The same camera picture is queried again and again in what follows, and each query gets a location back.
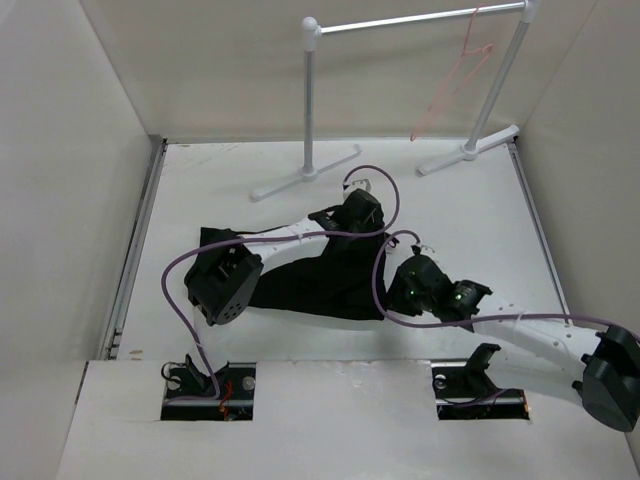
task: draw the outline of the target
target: white table surface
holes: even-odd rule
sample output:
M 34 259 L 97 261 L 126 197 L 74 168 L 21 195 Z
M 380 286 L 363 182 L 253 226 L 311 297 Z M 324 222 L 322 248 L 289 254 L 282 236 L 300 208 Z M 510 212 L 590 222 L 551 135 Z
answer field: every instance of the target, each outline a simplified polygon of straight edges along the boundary
M 367 163 L 386 168 L 400 186 L 402 207 L 394 229 L 416 230 L 423 243 L 436 250 L 452 279 L 486 284 L 530 310 L 559 311 L 506 145 L 425 178 L 415 176 L 415 163 L 427 154 L 456 148 L 458 141 L 317 142 L 316 158 L 350 155 L 354 144 L 362 148 L 359 158 L 314 183 L 258 203 L 249 201 L 252 189 L 299 168 L 300 142 L 169 146 L 118 359 L 178 361 L 190 350 L 191 338 L 162 297 L 159 279 L 171 260 L 198 245 L 201 226 L 263 230 L 295 223 L 310 212 L 341 203 L 344 175 Z M 390 186 L 375 172 L 358 172 L 354 179 L 363 177 L 372 181 L 372 193 L 389 219 L 394 208 Z M 390 257 L 387 286 L 394 265 L 410 254 L 406 240 L 404 249 Z M 182 283 L 191 264 L 187 260 L 174 269 L 169 288 L 193 318 Z M 425 314 L 412 320 L 433 318 Z M 252 308 L 224 327 L 203 325 L 198 322 L 202 343 L 216 365 L 227 360 L 451 358 L 468 356 L 486 340 L 462 329 L 420 331 L 388 321 L 354 322 Z
M 453 279 L 485 283 L 531 310 L 560 309 L 506 146 L 427 178 L 414 164 L 456 141 L 318 142 L 316 155 L 348 155 L 354 143 L 363 150 L 357 160 L 260 203 L 248 200 L 251 189 L 297 168 L 301 143 L 169 147 L 118 356 L 144 361 L 90 365 L 59 480 L 637 478 L 622 434 L 557 399 L 529 395 L 531 422 L 439 422 L 421 359 L 468 356 L 486 341 L 462 329 L 248 309 L 202 333 L 218 361 L 260 361 L 254 421 L 158 421 L 159 367 L 191 348 L 160 293 L 165 265 L 198 244 L 201 226 L 261 230 L 341 202 L 341 180 L 356 165 L 396 178 L 397 228 L 418 231 Z M 366 176 L 389 218 L 390 187 Z M 189 264 L 170 289 L 192 312 L 182 284 Z
M 630 480 L 624 435 L 528 395 L 531 421 L 438 421 L 428 362 L 261 362 L 251 422 L 158 421 L 162 362 L 92 362 L 58 480 Z

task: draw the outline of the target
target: red wire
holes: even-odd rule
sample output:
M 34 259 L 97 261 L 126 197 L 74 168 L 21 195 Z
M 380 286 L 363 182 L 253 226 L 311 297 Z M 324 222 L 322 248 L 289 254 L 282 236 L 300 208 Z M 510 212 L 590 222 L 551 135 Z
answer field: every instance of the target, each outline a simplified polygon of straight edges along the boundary
M 224 406 L 224 402 L 229 402 L 229 400 L 231 399 L 231 394 L 233 393 L 233 385 L 231 384 L 231 381 L 225 383 L 224 385 L 225 387 L 227 387 L 227 393 L 224 397 L 222 397 L 222 400 L 220 400 L 220 411 L 224 414 L 224 420 L 227 420 L 227 415 L 229 414 L 229 406 L 227 405 L 226 407 Z
M 431 101 L 429 108 L 427 108 L 427 111 L 425 112 L 425 114 L 418 121 L 418 123 L 413 129 L 413 132 L 411 132 L 410 138 L 412 142 L 416 138 L 418 138 L 418 136 L 420 136 L 422 133 L 424 133 L 426 130 L 428 130 L 431 127 L 433 122 L 435 122 L 436 119 L 447 109 L 447 107 L 449 107 L 449 105 L 453 101 L 453 98 L 458 94 L 458 92 L 460 92 L 460 90 L 464 88 L 464 86 L 467 83 L 469 83 L 469 81 L 471 81 L 471 79 L 476 75 L 476 73 L 478 73 L 482 65 L 484 65 L 486 61 L 489 59 L 489 57 L 491 56 L 491 53 L 493 51 L 493 44 L 491 43 L 485 45 L 482 48 L 476 48 L 475 50 L 467 50 L 467 47 L 469 45 L 469 37 L 471 36 L 471 27 L 473 25 L 473 20 L 476 18 L 476 15 L 478 14 L 478 10 L 480 10 L 480 8 L 483 6 L 484 4 L 478 5 L 475 11 L 473 12 L 473 15 L 471 15 L 471 20 L 469 21 L 469 26 L 467 27 L 467 35 L 464 38 L 464 46 L 462 48 L 462 53 L 460 54 L 460 58 L 458 58 L 455 65 L 449 72 L 449 75 L 447 75 L 447 77 L 442 82 L 442 85 L 438 89 L 438 93 L 436 93 L 435 97 L 433 97 L 433 100 Z M 470 55 L 477 55 L 480 53 L 484 53 L 484 57 L 478 62 L 478 64 L 474 67 L 474 69 L 471 70 L 471 72 L 462 79 L 462 82 L 460 82 L 460 85 L 458 85 L 458 87 L 451 93 L 451 95 L 449 95 L 446 99 L 442 101 L 442 103 L 439 104 L 442 95 L 444 94 L 445 90 L 449 87 L 451 80 L 453 79 L 454 75 L 462 65 L 462 61 L 464 60 L 464 58 Z

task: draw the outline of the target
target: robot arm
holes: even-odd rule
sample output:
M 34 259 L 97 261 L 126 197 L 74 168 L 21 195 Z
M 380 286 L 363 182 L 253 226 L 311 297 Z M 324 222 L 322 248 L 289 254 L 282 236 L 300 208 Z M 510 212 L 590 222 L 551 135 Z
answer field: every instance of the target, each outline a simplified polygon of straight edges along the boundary
M 189 300 L 201 308 L 209 325 L 229 323 L 249 305 L 261 275 L 361 241 L 302 235 L 376 232 L 383 225 L 378 201 L 357 189 L 343 205 L 317 212 L 293 225 L 241 235 L 270 238 L 270 243 L 238 245 L 199 255 L 185 277 Z M 273 241 L 291 236 L 298 239 Z M 212 242 L 237 237 L 230 230 L 221 230 Z M 470 280 L 452 282 L 419 248 L 397 269 L 386 304 L 389 310 L 405 315 L 427 311 L 443 323 L 467 320 L 478 314 L 513 314 L 517 318 L 525 313 L 524 309 L 493 295 L 484 285 Z M 529 352 L 527 355 L 495 344 L 480 345 L 467 362 L 466 373 L 485 382 L 488 391 L 517 388 L 539 392 L 582 405 L 611 428 L 633 430 L 640 416 L 640 348 L 627 330 L 610 327 L 602 333 L 560 321 L 509 320 L 479 322 L 465 328 Z
M 391 289 L 391 309 L 410 313 L 421 308 L 444 323 L 477 314 L 517 319 L 527 313 L 483 285 L 451 282 L 419 252 L 398 268 Z M 475 381 L 487 382 L 493 390 L 517 388 L 567 400 L 615 430 L 635 427 L 640 416 L 640 347 L 624 328 L 600 332 L 562 321 L 498 320 L 474 323 L 469 329 L 534 355 L 482 344 L 467 372 Z

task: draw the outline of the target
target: black cloth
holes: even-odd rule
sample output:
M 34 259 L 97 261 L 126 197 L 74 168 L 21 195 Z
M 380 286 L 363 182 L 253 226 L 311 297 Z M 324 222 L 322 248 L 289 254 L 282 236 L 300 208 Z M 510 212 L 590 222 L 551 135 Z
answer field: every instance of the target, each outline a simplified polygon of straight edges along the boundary
M 211 243 L 218 231 L 203 227 L 200 246 Z M 371 273 L 385 238 L 386 234 L 353 239 L 339 249 L 332 249 L 330 243 L 319 257 L 275 268 L 260 277 L 249 306 L 351 320 L 382 320 L 373 302 Z M 376 275 L 376 290 L 383 307 L 385 260 L 383 253 Z

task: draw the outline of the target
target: metal rod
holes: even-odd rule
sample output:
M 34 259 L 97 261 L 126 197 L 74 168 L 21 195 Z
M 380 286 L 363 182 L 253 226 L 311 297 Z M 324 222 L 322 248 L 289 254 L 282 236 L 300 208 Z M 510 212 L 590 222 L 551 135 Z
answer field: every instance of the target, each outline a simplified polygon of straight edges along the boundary
M 476 144 L 478 143 L 478 139 L 482 134 L 482 129 L 484 128 L 489 115 L 491 114 L 491 110 L 493 110 L 493 106 L 496 104 L 498 100 L 498 95 L 500 94 L 500 90 L 504 85 L 505 80 L 507 79 L 507 74 L 509 73 L 509 69 L 511 65 L 513 65 L 514 60 L 516 59 L 516 55 L 518 54 L 518 50 L 520 49 L 520 45 L 522 45 L 522 41 L 524 40 L 524 36 L 529 29 L 529 23 L 520 22 L 518 24 L 518 28 L 516 29 L 516 33 L 513 34 L 513 38 L 511 39 L 511 45 L 509 45 L 509 49 L 504 56 L 504 60 L 502 60 L 502 65 L 500 65 L 500 70 L 498 70 L 498 75 L 496 75 L 496 79 L 491 86 L 491 90 L 489 90 L 489 94 L 487 95 L 487 99 L 484 102 L 484 106 L 480 111 L 480 115 L 478 116 L 478 120 L 476 121 L 476 125 L 473 127 L 473 131 L 471 132 L 471 136 L 469 137 L 469 141 L 464 146 L 466 151 L 473 151 L 476 148 Z
M 304 165 L 302 173 L 312 174 L 313 168 L 313 80 L 315 52 L 304 52 Z
M 562 306 L 562 313 L 570 313 L 569 305 L 567 304 L 567 298 L 564 295 L 564 290 L 562 290 L 562 284 L 560 283 L 558 269 L 556 268 L 556 264 L 553 261 L 551 249 L 549 248 L 549 242 L 547 242 L 547 237 L 544 234 L 542 222 L 540 221 L 540 216 L 538 215 L 538 210 L 536 209 L 536 204 L 533 201 L 533 195 L 531 194 L 531 189 L 529 188 L 529 182 L 527 182 L 527 177 L 524 174 L 524 169 L 522 168 L 522 162 L 520 161 L 518 148 L 516 147 L 516 144 L 514 142 L 510 142 L 507 145 L 509 147 L 509 153 L 511 154 L 511 160 L 513 161 L 513 165 L 516 169 L 516 175 L 518 176 L 520 187 L 522 188 L 525 200 L 527 201 L 527 207 L 529 208 L 529 213 L 531 214 L 531 219 L 533 220 L 533 226 L 535 227 L 536 233 L 538 234 L 538 241 L 542 246 L 542 253 L 544 254 L 544 259 L 547 262 L 549 273 L 551 274 L 553 287 L 556 291 L 556 295 L 558 296 L 558 301 Z
M 487 5 L 478 9 L 478 15 L 493 15 L 498 13 L 514 13 L 524 10 L 525 2 L 504 3 L 502 5 Z M 425 15 L 413 15 L 410 17 L 387 18 L 385 20 L 374 20 L 371 22 L 349 23 L 347 25 L 336 25 L 334 27 L 321 27 L 320 32 L 323 37 L 336 33 L 354 32 L 369 28 L 391 27 L 394 25 L 432 22 L 437 20 L 453 20 L 459 18 L 470 18 L 476 8 L 465 8 L 463 10 L 451 10 L 448 12 L 427 13 Z
M 135 283 L 136 272 L 142 257 L 142 247 L 149 227 L 151 219 L 151 210 L 153 209 L 153 201 L 158 191 L 160 183 L 160 174 L 162 173 L 162 165 L 164 163 L 164 154 L 166 142 L 158 136 L 149 137 L 152 145 L 149 174 L 145 185 L 143 186 L 142 199 L 138 204 L 138 212 L 136 215 L 131 240 L 129 242 L 129 250 L 125 259 L 118 290 L 116 292 L 109 318 L 107 320 L 107 329 L 105 330 L 102 341 L 100 342 L 100 350 L 98 350 L 96 358 L 100 360 L 108 359 L 109 352 L 107 349 L 112 344 L 114 337 L 118 331 L 122 331 L 131 302 L 133 286 Z

